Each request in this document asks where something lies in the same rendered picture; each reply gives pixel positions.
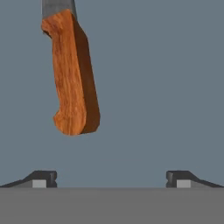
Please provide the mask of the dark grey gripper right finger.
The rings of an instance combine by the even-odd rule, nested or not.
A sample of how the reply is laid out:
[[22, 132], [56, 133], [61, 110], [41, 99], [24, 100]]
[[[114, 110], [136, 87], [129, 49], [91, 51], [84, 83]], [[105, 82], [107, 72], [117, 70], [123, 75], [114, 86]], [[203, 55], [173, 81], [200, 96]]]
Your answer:
[[200, 179], [190, 171], [167, 171], [166, 179], [167, 188], [223, 188], [223, 185]]

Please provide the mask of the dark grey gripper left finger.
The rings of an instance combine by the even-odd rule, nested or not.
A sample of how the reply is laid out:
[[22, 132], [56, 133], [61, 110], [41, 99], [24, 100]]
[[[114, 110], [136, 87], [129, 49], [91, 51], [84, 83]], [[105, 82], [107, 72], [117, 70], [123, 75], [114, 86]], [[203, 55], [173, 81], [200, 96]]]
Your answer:
[[23, 179], [2, 185], [2, 188], [56, 188], [58, 186], [56, 179], [56, 171], [33, 171]]

